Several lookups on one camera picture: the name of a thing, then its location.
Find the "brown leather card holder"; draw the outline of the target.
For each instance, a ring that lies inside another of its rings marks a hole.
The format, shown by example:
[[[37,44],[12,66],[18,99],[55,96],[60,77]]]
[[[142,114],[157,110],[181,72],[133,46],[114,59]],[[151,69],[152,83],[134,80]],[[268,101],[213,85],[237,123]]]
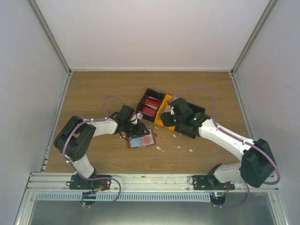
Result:
[[[156,145],[155,138],[157,137],[157,134],[154,133],[154,130],[152,128],[148,129],[148,131],[150,132],[149,135],[133,138],[132,140],[127,141],[127,147],[130,149]]]

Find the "red white credit card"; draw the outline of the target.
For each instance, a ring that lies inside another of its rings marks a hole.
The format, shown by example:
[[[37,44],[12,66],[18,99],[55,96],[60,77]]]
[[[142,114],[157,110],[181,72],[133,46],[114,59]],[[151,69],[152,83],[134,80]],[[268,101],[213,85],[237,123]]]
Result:
[[[153,143],[154,143],[154,141],[153,141],[152,136],[147,135],[147,136],[142,137],[142,145],[143,146],[152,145]]]

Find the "black bin with red cards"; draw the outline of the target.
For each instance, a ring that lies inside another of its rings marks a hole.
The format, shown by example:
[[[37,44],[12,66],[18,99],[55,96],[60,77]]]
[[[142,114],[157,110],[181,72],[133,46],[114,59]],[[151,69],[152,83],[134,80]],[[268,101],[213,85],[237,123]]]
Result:
[[[165,97],[166,94],[148,88],[139,101],[136,111],[142,114],[143,119],[154,123]]]

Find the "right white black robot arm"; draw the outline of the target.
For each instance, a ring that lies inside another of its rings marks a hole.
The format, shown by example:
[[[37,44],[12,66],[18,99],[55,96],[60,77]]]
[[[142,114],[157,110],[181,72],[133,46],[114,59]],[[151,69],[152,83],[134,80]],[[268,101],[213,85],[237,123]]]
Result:
[[[161,120],[165,127],[174,126],[177,132],[188,137],[201,137],[214,142],[239,160],[239,163],[231,165],[218,164],[208,172],[207,182],[211,189],[218,190],[230,181],[243,181],[254,188],[268,184],[266,180],[275,170],[276,163],[264,139],[254,141],[237,135],[204,112],[194,111],[182,98],[168,100]]]

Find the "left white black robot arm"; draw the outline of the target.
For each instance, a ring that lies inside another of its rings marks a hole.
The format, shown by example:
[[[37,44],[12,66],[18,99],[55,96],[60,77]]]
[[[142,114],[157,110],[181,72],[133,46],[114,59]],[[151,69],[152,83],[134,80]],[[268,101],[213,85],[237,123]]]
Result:
[[[150,134],[141,122],[143,115],[128,105],[123,105],[120,112],[102,119],[82,119],[72,116],[54,140],[54,147],[59,150],[64,160],[71,164],[76,175],[81,177],[80,184],[85,189],[96,186],[96,170],[89,162],[87,150],[92,138],[100,135],[115,135],[125,133],[124,139]]]

